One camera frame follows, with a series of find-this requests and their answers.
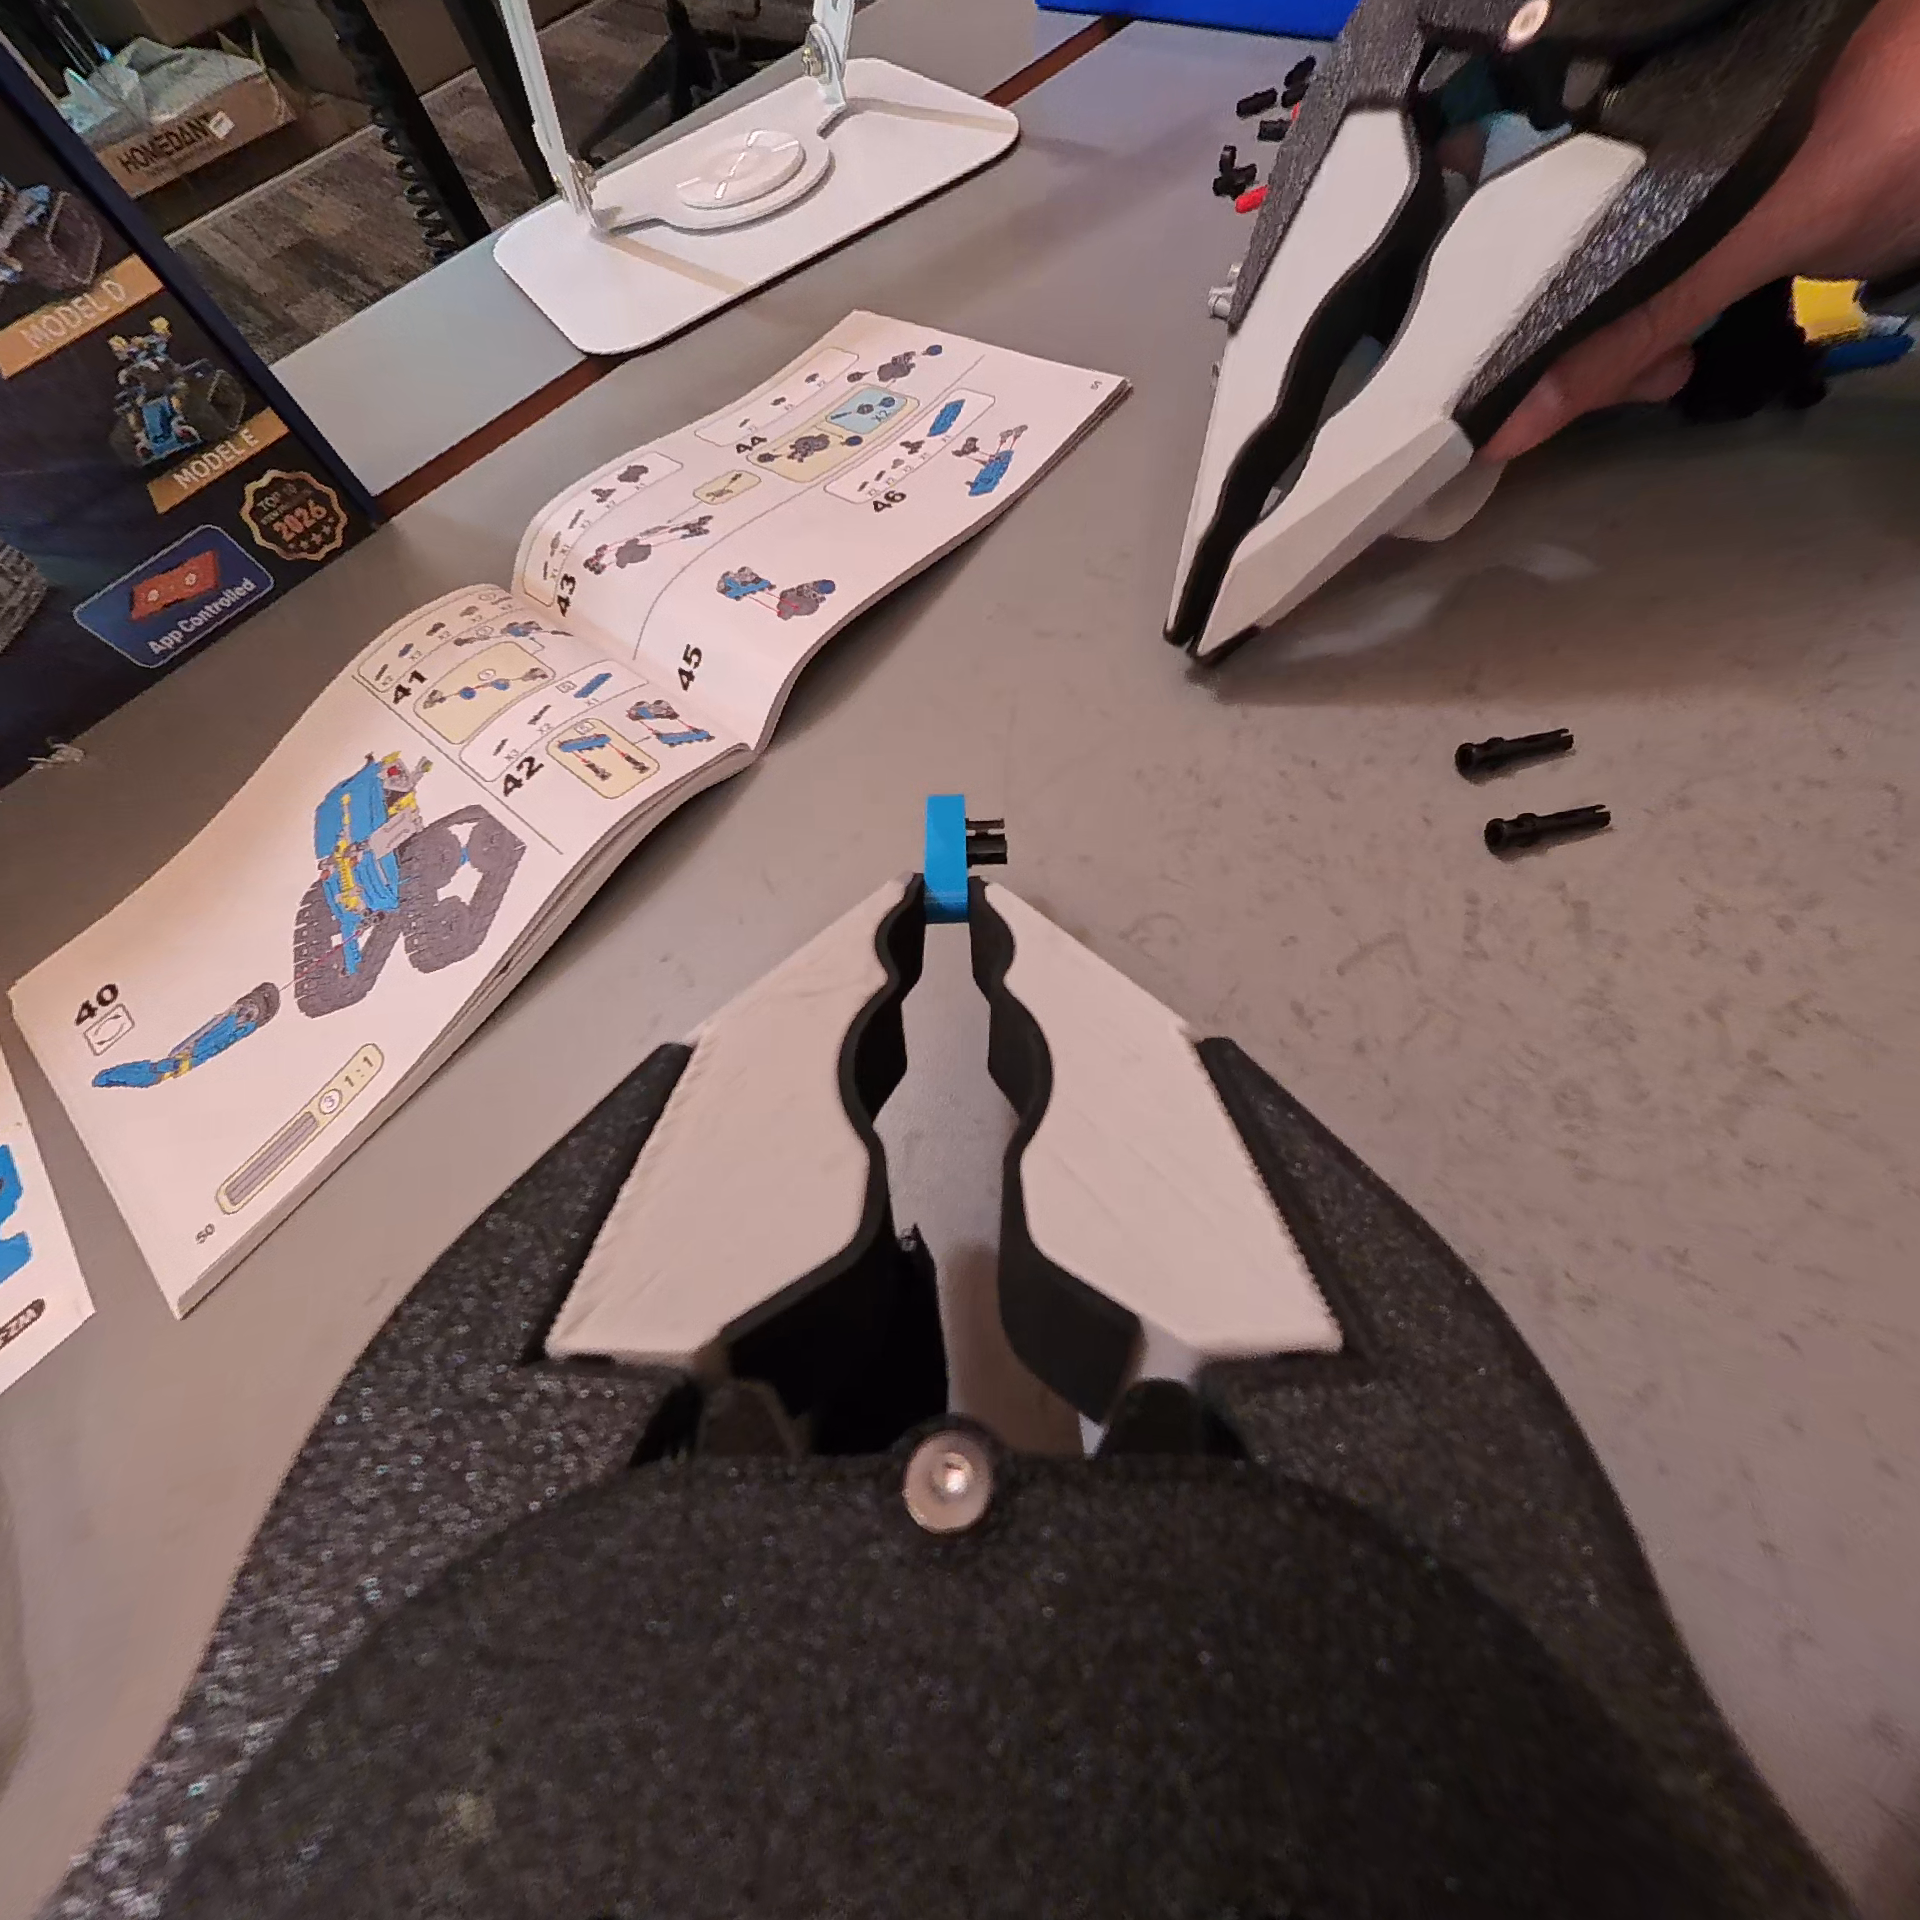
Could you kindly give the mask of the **instruction booklet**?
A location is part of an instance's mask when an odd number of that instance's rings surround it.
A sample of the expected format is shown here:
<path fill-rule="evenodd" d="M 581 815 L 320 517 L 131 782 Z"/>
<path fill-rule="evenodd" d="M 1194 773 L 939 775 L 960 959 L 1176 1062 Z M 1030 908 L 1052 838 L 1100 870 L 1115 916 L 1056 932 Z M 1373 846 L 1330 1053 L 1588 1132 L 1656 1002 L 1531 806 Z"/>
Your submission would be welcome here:
<path fill-rule="evenodd" d="M 375 636 L 252 780 L 12 989 L 174 1317 L 512 991 L 800 671 L 972 539 L 1122 375 L 854 311 Z"/>

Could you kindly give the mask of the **sticker sheet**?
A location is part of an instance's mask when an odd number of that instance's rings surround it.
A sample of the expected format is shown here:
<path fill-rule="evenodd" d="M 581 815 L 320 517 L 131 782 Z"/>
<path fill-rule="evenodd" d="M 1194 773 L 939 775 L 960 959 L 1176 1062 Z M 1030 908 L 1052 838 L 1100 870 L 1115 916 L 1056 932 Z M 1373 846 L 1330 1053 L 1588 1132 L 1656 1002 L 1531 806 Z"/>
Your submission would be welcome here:
<path fill-rule="evenodd" d="M 2 1387 L 12 1387 L 91 1317 L 56 1188 L 12 1068 L 2 1062 Z"/>

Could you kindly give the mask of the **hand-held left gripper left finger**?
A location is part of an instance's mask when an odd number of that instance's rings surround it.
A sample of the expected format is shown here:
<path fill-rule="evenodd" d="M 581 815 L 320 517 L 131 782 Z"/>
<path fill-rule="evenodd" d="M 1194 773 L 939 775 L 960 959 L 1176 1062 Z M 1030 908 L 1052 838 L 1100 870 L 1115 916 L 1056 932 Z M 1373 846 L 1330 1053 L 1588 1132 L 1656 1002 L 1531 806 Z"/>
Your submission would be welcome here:
<path fill-rule="evenodd" d="M 924 942 L 922 877 L 886 881 L 693 1033 L 548 1357 L 764 1386 L 822 1454 L 947 1412 L 934 1267 L 875 1133 Z"/>

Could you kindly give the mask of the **blue plastic bin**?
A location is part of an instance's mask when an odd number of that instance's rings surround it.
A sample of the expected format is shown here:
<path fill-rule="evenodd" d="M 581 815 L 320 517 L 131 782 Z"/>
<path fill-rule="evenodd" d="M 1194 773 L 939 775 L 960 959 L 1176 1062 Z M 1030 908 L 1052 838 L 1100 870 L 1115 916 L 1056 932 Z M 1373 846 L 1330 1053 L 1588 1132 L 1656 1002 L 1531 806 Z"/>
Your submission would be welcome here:
<path fill-rule="evenodd" d="M 1355 3 L 1080 3 L 1038 0 L 1038 10 L 1076 15 L 1119 15 L 1200 30 L 1246 31 L 1279 38 L 1330 42 Z"/>

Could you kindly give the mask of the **toy kit box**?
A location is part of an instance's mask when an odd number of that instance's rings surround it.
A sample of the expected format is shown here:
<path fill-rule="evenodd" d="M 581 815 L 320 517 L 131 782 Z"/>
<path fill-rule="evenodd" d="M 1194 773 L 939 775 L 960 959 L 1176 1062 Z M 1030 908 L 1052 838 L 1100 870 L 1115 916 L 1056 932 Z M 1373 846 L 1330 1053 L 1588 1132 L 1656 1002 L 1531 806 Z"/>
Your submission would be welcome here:
<path fill-rule="evenodd" d="M 4 50 L 2 782 L 376 526 L 372 495 Z"/>

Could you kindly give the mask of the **grey desk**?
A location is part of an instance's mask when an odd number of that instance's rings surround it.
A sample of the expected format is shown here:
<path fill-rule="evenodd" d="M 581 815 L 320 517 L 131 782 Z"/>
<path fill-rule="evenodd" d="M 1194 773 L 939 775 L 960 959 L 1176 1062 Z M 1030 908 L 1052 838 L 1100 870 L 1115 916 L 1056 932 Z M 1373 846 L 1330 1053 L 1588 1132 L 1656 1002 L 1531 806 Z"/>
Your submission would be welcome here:
<path fill-rule="evenodd" d="M 192 1675 L 350 1361 L 659 1043 L 919 862 L 1012 885 L 1235 1038 L 1476 1269 L 1567 1397 L 1703 1675 L 1872 1916 L 1915 1916 L 1915 393 L 1592 422 L 1190 677 L 1162 639 L 1206 425 L 1210 196 L 1260 49 L 1119 27 L 1012 158 L 451 476 L 4 791 L 4 982 L 158 870 L 399 613 L 501 580 L 567 482 L 854 306 L 1131 396 L 820 653 L 395 1121 L 175 1321 L 7 1033 L 93 1315 L 4 1394 L 4 1916 Z M 1570 729 L 1466 780 L 1466 740 Z M 1608 830 L 1500 858 L 1493 818 Z"/>

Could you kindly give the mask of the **brown cardboard box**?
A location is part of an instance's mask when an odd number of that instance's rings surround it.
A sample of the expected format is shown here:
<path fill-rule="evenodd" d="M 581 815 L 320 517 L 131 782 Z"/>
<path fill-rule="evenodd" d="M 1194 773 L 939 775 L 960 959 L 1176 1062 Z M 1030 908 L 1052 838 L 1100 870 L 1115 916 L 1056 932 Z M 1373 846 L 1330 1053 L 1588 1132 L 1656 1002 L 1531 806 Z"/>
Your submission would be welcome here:
<path fill-rule="evenodd" d="M 291 127 L 292 98 L 269 68 L 240 55 L 172 50 L 148 70 L 110 66 L 93 89 L 115 101 L 115 119 L 86 135 L 108 177 L 134 199 L 214 159 Z"/>

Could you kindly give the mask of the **person's right hand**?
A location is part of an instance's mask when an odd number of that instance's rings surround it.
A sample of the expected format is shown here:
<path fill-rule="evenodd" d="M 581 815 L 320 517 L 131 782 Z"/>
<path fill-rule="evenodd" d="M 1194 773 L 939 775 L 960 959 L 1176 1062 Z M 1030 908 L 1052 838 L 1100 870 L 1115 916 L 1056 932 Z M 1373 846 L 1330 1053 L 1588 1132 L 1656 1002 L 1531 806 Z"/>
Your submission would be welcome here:
<path fill-rule="evenodd" d="M 1482 449 L 1503 463 L 1572 420 L 1669 401 L 1727 306 L 1789 278 L 1906 278 L 1917 260 L 1917 5 L 1878 3 L 1816 97 L 1767 195 L 1680 278 L 1567 350 Z"/>

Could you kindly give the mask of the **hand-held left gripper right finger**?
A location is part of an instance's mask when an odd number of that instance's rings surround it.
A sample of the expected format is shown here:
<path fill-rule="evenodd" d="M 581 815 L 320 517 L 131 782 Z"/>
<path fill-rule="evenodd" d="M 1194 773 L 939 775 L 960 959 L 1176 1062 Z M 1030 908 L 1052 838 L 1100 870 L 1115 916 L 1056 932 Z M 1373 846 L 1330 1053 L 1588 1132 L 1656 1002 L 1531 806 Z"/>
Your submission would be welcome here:
<path fill-rule="evenodd" d="M 1332 1356 L 1341 1327 L 1246 1137 L 1248 1094 L 1128 977 L 1011 886 L 972 885 L 989 1075 L 1014 1114 L 1002 1166 L 999 1321 L 1085 1423 L 1139 1380 L 1223 1361 Z"/>

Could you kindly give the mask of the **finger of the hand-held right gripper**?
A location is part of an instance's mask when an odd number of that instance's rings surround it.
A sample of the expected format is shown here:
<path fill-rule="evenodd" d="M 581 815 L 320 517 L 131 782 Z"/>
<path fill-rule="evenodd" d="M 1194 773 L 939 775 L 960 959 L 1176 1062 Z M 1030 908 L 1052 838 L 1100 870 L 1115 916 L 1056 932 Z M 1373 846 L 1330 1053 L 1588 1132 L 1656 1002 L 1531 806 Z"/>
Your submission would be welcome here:
<path fill-rule="evenodd" d="M 1643 150 L 1567 135 L 1475 187 L 1427 259 L 1397 340 L 1311 434 L 1300 476 L 1243 535 L 1190 653 L 1223 657 L 1334 579 L 1472 462 L 1472 380 L 1619 201 Z"/>
<path fill-rule="evenodd" d="M 1442 205 L 1403 107 L 1343 113 L 1319 150 L 1295 125 L 1231 278 L 1168 604 L 1175 647 L 1224 650 L 1260 622 L 1260 609 L 1230 605 L 1230 587 L 1253 585 L 1255 529 L 1311 443 L 1351 353 L 1391 332 L 1386 309 L 1403 303 Z"/>

